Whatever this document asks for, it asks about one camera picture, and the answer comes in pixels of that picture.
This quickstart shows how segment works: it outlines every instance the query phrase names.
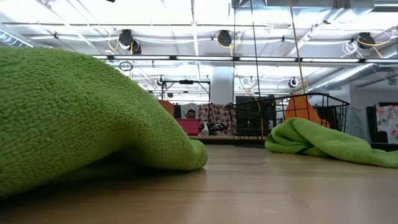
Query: wooden table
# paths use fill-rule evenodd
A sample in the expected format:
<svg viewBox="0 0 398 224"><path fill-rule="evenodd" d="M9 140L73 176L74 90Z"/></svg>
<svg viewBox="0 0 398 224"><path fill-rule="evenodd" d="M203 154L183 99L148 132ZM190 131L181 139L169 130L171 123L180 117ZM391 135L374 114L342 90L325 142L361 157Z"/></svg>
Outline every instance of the wooden table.
<svg viewBox="0 0 398 224"><path fill-rule="evenodd" d="M250 146L250 145L258 145L263 146L266 138L256 136L246 136L246 137L238 137L235 136L189 136L190 139L196 139L201 141L203 144L212 144L212 145L238 145L238 146Z"/></svg>
<svg viewBox="0 0 398 224"><path fill-rule="evenodd" d="M0 223L397 223L398 170L208 146L204 169L3 202Z"/></svg>

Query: ventilation duct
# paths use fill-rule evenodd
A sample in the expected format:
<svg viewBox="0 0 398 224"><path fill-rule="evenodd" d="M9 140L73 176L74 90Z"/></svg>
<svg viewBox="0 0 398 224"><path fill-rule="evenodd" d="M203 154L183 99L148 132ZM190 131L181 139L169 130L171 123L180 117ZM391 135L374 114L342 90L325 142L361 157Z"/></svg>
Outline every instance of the ventilation duct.
<svg viewBox="0 0 398 224"><path fill-rule="evenodd" d="M381 55L383 58L396 58L398 56L398 46L394 45L389 47L383 51L381 51ZM376 58L378 55L372 55L370 58ZM339 72L336 72L330 76L328 76L325 80L322 80L322 83L317 85L314 84L315 87L311 88L309 91L320 91L320 90L331 90L338 86L342 86L344 84L353 82L360 78L366 77L368 75L372 75L373 73L380 70L380 66L376 63L367 63L364 65L359 65L354 68L342 69Z"/></svg>
<svg viewBox="0 0 398 224"><path fill-rule="evenodd" d="M0 29L0 41L14 47L33 47L32 45L14 37L13 35Z"/></svg>

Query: ceiling beam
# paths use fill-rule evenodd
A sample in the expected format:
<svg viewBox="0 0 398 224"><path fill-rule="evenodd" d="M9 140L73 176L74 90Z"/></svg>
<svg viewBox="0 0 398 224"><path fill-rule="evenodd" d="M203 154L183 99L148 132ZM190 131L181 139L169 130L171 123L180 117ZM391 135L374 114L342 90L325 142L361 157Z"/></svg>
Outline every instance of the ceiling beam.
<svg viewBox="0 0 398 224"><path fill-rule="evenodd" d="M332 9L323 19L320 23L312 25L310 27L310 30L304 34L300 40L297 41L297 47L300 49L303 47L310 39L317 34L326 24L328 24L330 21L335 20L337 17L345 13L345 9ZM286 54L284 54L284 57L288 57L296 53L296 47L292 47Z"/></svg>
<svg viewBox="0 0 398 224"><path fill-rule="evenodd" d="M232 65L255 65L256 59L259 65L268 66L297 66L298 60L294 57L222 57L222 56L180 56L180 55L92 55L100 60L136 60L136 61L153 61L151 65L155 67L155 61L180 61L188 62L193 65L201 64L223 64ZM303 66L308 67L348 67L353 68L364 64L378 64L379 66L394 66L398 64L398 59L390 58L299 58Z"/></svg>
<svg viewBox="0 0 398 224"><path fill-rule="evenodd" d="M54 10L52 10L50 4L46 1L43 2L42 0L36 0L37 3L39 3L41 6L43 6L46 10L52 12L53 14L55 14L59 19L61 19L61 21L63 22L63 24L66 27L69 27L72 31L74 31L74 33L79 36L79 38L81 38L82 40L84 40L90 47L92 47L93 49L95 49L96 51L98 51L100 54L102 54L102 51L98 50L95 47L95 44L91 43L90 41L88 41L81 33L79 33L76 29L74 29L62 16L60 16L58 13L56 13Z"/></svg>
<svg viewBox="0 0 398 224"><path fill-rule="evenodd" d="M86 6L83 4L83 3L81 3L81 1L80 0L76 0L78 3L79 3L79 5L98 23L98 25L101 25L100 24L100 22L97 20L97 18L94 16L94 15L92 15L92 13L86 8ZM90 29L93 29L93 28L91 28L90 27L90 23L88 22L88 19L71 3L71 2L69 2L71 5L72 5L72 7L73 8L75 8L76 9L76 11L85 19L85 21L86 21L86 23L87 23L87 26L90 28ZM99 33L102 37L104 37L103 36L103 34L98 30L98 29L96 29L96 28L94 28L93 30L95 30L97 33ZM105 30L105 32L107 33L107 37L109 37L111 34L106 30L106 29L104 29ZM123 54L123 52L121 52L121 49L120 48L117 48L116 49L117 51L118 51L118 53L119 54Z"/></svg>
<svg viewBox="0 0 398 224"><path fill-rule="evenodd" d="M43 26L50 26L50 27L64 27L64 24L60 23L36 23L36 22L6 22L4 23L10 27L43 27ZM192 24L70 24L71 27L76 29L85 29L89 25L92 28L102 28L102 29L139 29L139 28L149 28L153 27L154 29L158 28L169 28L169 29L178 29L178 28L188 28L192 27ZM196 24L197 27L214 27L215 30L220 29L233 29L234 25L229 24ZM243 28L252 28L252 25L236 25L237 27ZM258 29L269 29L268 25L254 25L255 28Z"/></svg>
<svg viewBox="0 0 398 224"><path fill-rule="evenodd" d="M25 37L29 37L32 39L50 39L53 36L52 35L45 35L45 34L26 34L24 35ZM75 35L70 35L70 34L58 34L58 37L75 37ZM102 35L85 35L85 37L87 39L95 39L95 38L102 38ZM159 39L159 41L164 40L164 41L168 41L168 40L192 40L192 37L175 37L175 38L170 38L170 37L161 37L161 36L154 36L154 35L134 35L135 38L142 38L142 39ZM110 37L111 39L116 39L118 38L117 35L112 35ZM210 40L210 36L199 36L199 39L209 39ZM245 38L245 40L241 40L242 44L245 44L245 41L253 41L253 38ZM283 41L282 37L259 37L256 38L256 41L264 41L264 40L274 40L275 42L277 42L277 40L279 40L280 42ZM294 41L293 38L284 38L285 41ZM314 40L314 42L316 42L317 44L322 44L323 42L326 44L331 44L330 42L336 42L335 44L343 44L344 42L350 42L351 39L322 39L322 40Z"/></svg>

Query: black wire basket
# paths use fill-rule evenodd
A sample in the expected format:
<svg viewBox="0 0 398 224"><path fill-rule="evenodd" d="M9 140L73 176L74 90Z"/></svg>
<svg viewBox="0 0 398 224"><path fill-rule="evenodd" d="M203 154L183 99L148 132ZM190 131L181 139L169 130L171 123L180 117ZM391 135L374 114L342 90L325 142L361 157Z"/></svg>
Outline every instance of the black wire basket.
<svg viewBox="0 0 398 224"><path fill-rule="evenodd" d="M317 117L318 124L345 131L349 103L335 97L323 93L306 93L278 98L268 96L265 99L262 97L261 100L256 100L254 97L251 99L245 103L226 106L230 109L234 139L265 139L273 127L286 119L286 114L309 120ZM305 105L300 105L299 102L303 100L305 100ZM289 103L294 104L293 108L289 106Z"/></svg>

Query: green microfiber cloth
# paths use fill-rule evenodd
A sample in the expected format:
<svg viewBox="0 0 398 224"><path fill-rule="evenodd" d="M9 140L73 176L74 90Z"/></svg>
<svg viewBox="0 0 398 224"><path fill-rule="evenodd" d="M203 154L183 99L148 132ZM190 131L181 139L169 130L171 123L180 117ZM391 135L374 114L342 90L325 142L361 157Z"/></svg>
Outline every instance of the green microfiber cloth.
<svg viewBox="0 0 398 224"><path fill-rule="evenodd" d="M372 149L365 140L328 129L303 118L290 118L266 139L271 152L333 157L381 167L398 168L398 151Z"/></svg>
<svg viewBox="0 0 398 224"><path fill-rule="evenodd" d="M104 62L45 48L0 47L0 55L0 199L115 151L124 166L195 170L206 164L204 145L189 140L153 96Z"/></svg>

